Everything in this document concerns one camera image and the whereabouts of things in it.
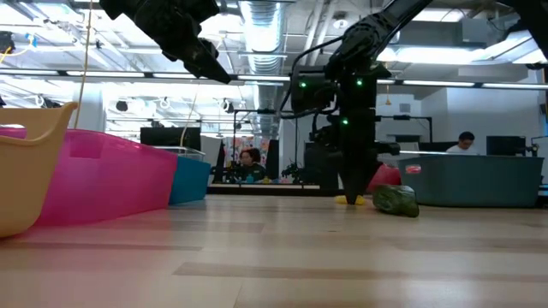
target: red object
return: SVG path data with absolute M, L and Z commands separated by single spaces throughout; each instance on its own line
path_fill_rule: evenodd
M 408 175 L 417 175 L 417 174 L 419 174 L 420 172 L 422 172 L 422 167 L 419 166 L 419 165 L 407 166 L 407 167 L 405 168 L 405 172 L 406 172 Z
M 367 192 L 372 193 L 375 188 L 379 185 L 401 185 L 402 184 L 402 175 L 400 175 L 400 170 L 398 168 L 392 168 L 385 164 L 380 166 L 377 170 L 377 173 L 369 182 L 367 187 Z

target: ductwork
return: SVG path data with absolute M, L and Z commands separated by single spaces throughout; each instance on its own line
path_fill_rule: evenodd
M 250 52 L 277 53 L 282 49 L 284 10 L 280 3 L 241 2 L 241 14 L 245 19 L 246 49 Z M 252 74 L 280 75 L 283 59 L 279 56 L 251 55 L 248 57 Z M 256 86 L 255 107 L 275 109 L 277 107 L 277 86 Z M 271 117 L 261 117 L 261 130 L 264 134 L 277 133 Z

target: computer monitor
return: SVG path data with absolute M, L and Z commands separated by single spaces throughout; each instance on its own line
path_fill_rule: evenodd
M 140 143 L 152 146 L 181 146 L 183 130 L 184 127 L 142 127 Z M 200 151 L 200 133 L 200 127 L 188 127 L 182 145 Z
M 527 140 L 519 136 L 487 136 L 487 155 L 526 156 Z
M 270 140 L 268 153 L 266 154 L 266 174 L 271 180 L 277 180 L 280 177 L 280 141 Z

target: light wood tabletop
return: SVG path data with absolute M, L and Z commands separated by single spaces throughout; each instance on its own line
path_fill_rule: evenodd
M 0 242 L 2 308 L 540 308 L 548 212 L 209 196 Z

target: man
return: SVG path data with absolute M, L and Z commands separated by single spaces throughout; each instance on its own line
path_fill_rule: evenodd
M 459 155 L 479 155 L 480 153 L 473 147 L 475 136 L 473 133 L 464 132 L 459 136 L 459 144 L 450 147 L 447 152 Z

